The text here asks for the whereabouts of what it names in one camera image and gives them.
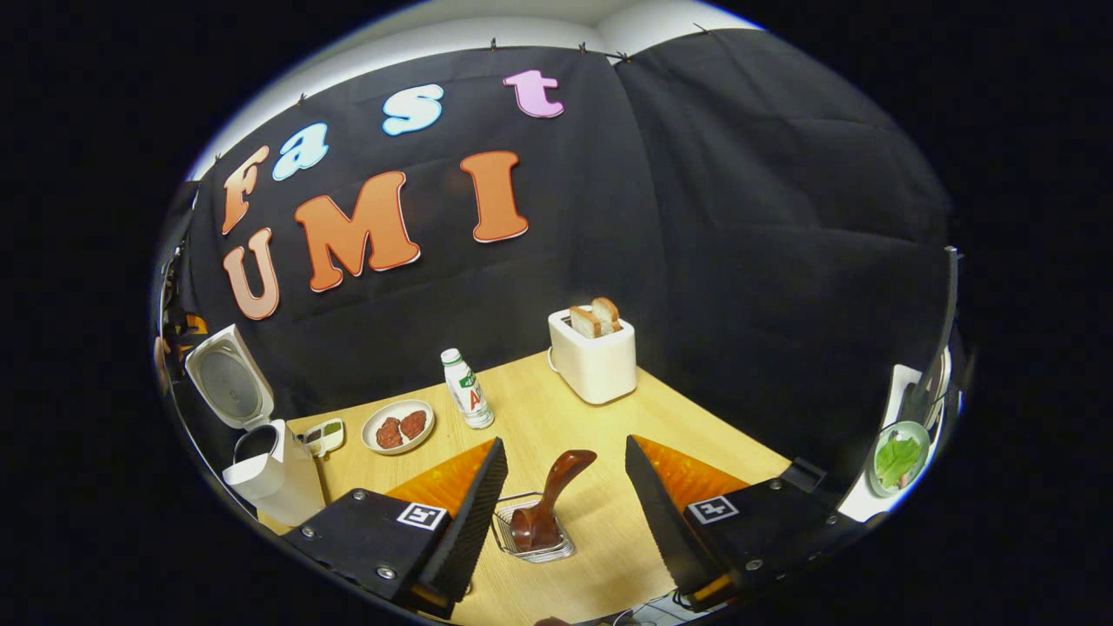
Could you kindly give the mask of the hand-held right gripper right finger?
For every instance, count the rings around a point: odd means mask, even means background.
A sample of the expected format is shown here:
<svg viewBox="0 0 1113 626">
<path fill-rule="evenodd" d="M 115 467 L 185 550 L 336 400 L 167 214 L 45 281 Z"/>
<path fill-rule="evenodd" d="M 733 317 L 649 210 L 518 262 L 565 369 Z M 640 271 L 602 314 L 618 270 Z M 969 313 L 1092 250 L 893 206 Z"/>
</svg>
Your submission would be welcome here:
<svg viewBox="0 0 1113 626">
<path fill-rule="evenodd" d="M 745 483 L 643 436 L 626 440 L 626 471 L 664 568 L 691 609 L 751 601 L 858 542 L 858 522 L 775 476 Z"/>
</svg>

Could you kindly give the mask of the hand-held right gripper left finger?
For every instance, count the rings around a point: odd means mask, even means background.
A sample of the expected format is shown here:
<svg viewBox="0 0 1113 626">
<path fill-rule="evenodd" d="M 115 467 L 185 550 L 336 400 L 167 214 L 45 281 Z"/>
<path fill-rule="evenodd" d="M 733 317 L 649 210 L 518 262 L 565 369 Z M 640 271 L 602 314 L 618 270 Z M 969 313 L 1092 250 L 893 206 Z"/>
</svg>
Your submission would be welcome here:
<svg viewBox="0 0 1113 626">
<path fill-rule="evenodd" d="M 493 437 L 390 491 L 349 489 L 283 539 L 349 585 L 449 618 L 483 550 L 508 475 Z"/>
</svg>

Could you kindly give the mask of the metal wire chopstick holder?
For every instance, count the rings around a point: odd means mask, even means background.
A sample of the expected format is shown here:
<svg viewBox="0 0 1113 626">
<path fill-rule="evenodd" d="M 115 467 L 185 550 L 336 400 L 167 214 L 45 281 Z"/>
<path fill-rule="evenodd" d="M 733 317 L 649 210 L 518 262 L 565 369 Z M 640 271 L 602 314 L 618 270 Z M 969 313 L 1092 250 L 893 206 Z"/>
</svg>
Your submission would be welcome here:
<svg viewBox="0 0 1113 626">
<path fill-rule="evenodd" d="M 571 536 L 564 529 L 563 524 L 554 513 L 554 524 L 559 531 L 560 542 L 545 549 L 534 549 L 530 551 L 518 550 L 518 545 L 513 542 L 511 531 L 511 519 L 518 509 L 528 509 L 540 503 L 542 493 L 540 491 L 529 491 L 513 496 L 504 496 L 498 499 L 496 511 L 490 519 L 490 532 L 496 538 L 498 549 L 525 563 L 553 563 L 571 557 L 577 552 L 577 546 L 571 540 Z"/>
</svg>

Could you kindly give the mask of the brown wooden spoon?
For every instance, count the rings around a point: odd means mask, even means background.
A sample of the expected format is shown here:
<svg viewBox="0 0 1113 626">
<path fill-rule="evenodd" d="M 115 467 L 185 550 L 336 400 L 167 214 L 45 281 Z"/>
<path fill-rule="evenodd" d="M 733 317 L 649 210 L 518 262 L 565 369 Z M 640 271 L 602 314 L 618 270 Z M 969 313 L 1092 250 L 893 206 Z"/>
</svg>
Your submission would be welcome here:
<svg viewBox="0 0 1113 626">
<path fill-rule="evenodd" d="M 595 459 L 595 451 L 592 450 L 567 450 L 556 458 L 546 475 L 540 502 L 531 508 L 518 509 L 511 517 L 511 535 L 518 551 L 549 549 L 561 542 L 562 534 L 554 515 L 556 498 Z"/>
</svg>

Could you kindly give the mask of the white rice cooker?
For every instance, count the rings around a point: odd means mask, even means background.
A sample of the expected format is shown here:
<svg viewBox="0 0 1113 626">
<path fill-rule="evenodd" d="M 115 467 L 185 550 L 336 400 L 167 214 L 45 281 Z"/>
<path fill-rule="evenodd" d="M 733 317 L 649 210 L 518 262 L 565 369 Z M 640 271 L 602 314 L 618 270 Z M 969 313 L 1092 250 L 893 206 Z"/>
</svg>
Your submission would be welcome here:
<svg viewBox="0 0 1113 626">
<path fill-rule="evenodd" d="M 317 464 L 286 421 L 273 415 L 273 389 L 238 329 L 206 338 L 184 368 L 211 412 L 243 431 L 223 468 L 225 483 L 275 522 L 298 526 L 317 515 L 325 507 Z"/>
</svg>

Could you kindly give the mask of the white drink bottle green cap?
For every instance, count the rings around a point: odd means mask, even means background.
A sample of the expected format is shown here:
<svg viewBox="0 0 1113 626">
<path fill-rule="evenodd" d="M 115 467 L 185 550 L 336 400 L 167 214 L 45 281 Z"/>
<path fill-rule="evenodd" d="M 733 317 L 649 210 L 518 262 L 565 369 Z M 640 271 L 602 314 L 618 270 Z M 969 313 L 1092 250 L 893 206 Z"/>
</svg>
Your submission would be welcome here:
<svg viewBox="0 0 1113 626">
<path fill-rule="evenodd" d="M 476 372 L 467 365 L 457 349 L 447 349 L 440 358 L 450 397 L 456 402 L 465 423 L 474 430 L 486 429 L 493 423 L 494 415 L 477 383 Z"/>
</svg>

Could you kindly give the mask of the white oval plate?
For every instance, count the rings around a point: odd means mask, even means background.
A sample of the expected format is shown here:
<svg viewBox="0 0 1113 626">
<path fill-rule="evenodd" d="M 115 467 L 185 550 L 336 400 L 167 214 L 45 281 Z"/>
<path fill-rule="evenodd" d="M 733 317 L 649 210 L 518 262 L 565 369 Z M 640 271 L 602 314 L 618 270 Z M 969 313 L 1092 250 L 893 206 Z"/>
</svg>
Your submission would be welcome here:
<svg viewBox="0 0 1113 626">
<path fill-rule="evenodd" d="M 375 439 L 377 439 L 378 428 L 383 423 L 385 417 L 397 417 L 397 419 L 401 421 L 403 417 L 408 415 L 415 410 L 425 410 L 426 412 L 429 412 L 429 424 L 426 424 L 425 431 L 422 432 L 422 436 L 418 436 L 417 439 L 413 441 L 407 440 L 406 437 L 403 436 L 404 443 L 398 448 L 394 448 L 393 450 L 383 450 L 382 448 L 380 448 L 377 446 L 377 440 Z M 435 412 L 433 411 L 432 407 L 429 405 L 429 403 L 417 399 L 405 399 L 382 407 L 381 409 L 377 410 L 377 412 L 374 413 L 374 415 L 370 415 L 370 419 L 367 419 L 362 430 L 362 439 L 364 441 L 364 444 L 367 448 L 370 448 L 370 450 L 376 453 L 382 453 L 386 456 L 401 454 L 410 450 L 413 450 L 421 443 L 424 443 L 424 440 L 426 439 L 426 437 L 430 436 L 430 433 L 432 433 L 434 427 L 435 427 Z"/>
</svg>

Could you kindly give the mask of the black table edge clamp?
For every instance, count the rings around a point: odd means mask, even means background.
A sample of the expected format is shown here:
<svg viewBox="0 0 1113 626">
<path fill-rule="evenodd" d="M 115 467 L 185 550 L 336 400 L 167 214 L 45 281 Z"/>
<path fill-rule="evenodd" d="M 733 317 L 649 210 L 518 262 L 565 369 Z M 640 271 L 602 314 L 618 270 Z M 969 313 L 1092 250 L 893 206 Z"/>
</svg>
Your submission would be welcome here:
<svg viewBox="0 0 1113 626">
<path fill-rule="evenodd" d="M 780 480 L 787 481 L 795 488 L 806 493 L 811 493 L 815 488 L 823 483 L 827 472 L 802 458 L 795 458 L 791 464 L 779 476 Z"/>
</svg>

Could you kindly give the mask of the small white sauce dish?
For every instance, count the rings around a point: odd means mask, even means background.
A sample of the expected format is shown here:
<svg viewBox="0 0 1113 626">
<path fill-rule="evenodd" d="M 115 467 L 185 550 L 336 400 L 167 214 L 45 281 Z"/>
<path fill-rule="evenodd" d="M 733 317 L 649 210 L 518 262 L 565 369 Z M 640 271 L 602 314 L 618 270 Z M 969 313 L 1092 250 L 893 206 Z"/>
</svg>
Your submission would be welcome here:
<svg viewBox="0 0 1113 626">
<path fill-rule="evenodd" d="M 345 424 L 343 419 L 331 419 L 326 423 L 321 423 L 306 430 L 297 440 L 306 447 L 314 458 L 327 459 L 329 452 L 339 449 L 345 444 Z"/>
</svg>

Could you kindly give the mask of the white toaster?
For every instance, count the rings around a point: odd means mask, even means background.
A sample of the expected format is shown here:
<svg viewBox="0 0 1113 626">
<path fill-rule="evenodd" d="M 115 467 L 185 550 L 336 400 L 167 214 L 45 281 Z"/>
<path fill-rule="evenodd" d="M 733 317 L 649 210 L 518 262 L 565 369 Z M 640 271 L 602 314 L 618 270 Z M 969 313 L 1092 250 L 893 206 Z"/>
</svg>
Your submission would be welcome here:
<svg viewBox="0 0 1113 626">
<path fill-rule="evenodd" d="M 548 316 L 549 366 L 589 404 L 605 404 L 636 391 L 636 326 L 624 317 L 619 321 L 620 332 L 583 338 L 571 327 L 568 310 Z"/>
</svg>

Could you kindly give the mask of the green lettuce leaf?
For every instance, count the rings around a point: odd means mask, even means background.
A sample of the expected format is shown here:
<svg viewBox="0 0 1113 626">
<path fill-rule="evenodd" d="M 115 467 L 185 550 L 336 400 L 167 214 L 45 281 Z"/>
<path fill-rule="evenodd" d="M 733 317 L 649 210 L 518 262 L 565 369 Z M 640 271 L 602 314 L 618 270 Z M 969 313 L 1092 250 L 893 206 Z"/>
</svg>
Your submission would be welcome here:
<svg viewBox="0 0 1113 626">
<path fill-rule="evenodd" d="M 918 463 L 923 447 L 913 437 L 890 432 L 875 454 L 875 473 L 881 489 L 894 490 L 906 483 L 907 475 Z"/>
</svg>

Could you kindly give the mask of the pale green bowl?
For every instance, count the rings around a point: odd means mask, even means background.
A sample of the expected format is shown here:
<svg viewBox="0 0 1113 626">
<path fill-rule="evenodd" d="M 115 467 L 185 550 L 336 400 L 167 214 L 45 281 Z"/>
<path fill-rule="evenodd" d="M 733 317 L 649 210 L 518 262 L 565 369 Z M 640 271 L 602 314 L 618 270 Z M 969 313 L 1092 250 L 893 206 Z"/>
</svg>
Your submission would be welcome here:
<svg viewBox="0 0 1113 626">
<path fill-rule="evenodd" d="M 916 463 L 916 466 L 912 469 L 912 471 L 908 472 L 906 483 L 902 485 L 902 488 L 899 489 L 885 490 L 881 489 L 880 486 L 878 485 L 877 476 L 875 473 L 875 454 L 878 451 L 879 447 L 881 446 L 883 440 L 885 440 L 887 436 L 890 436 L 890 432 L 893 431 L 899 431 L 902 433 L 906 433 L 906 436 L 913 436 L 923 447 L 923 451 L 920 452 L 918 463 Z M 910 421 L 898 421 L 898 423 L 893 423 L 886 429 L 883 429 L 877 440 L 875 440 L 875 444 L 871 452 L 871 460 L 867 466 L 868 481 L 870 481 L 870 487 L 874 493 L 881 496 L 883 498 L 890 498 L 890 496 L 897 496 L 898 493 L 902 493 L 905 490 L 907 490 L 907 488 L 909 488 L 913 485 L 913 482 L 919 477 L 923 469 L 926 468 L 927 463 L 929 463 L 929 451 L 930 451 L 929 432 L 927 432 L 927 430 L 925 430 L 923 426 L 919 423 L 912 423 Z"/>
</svg>

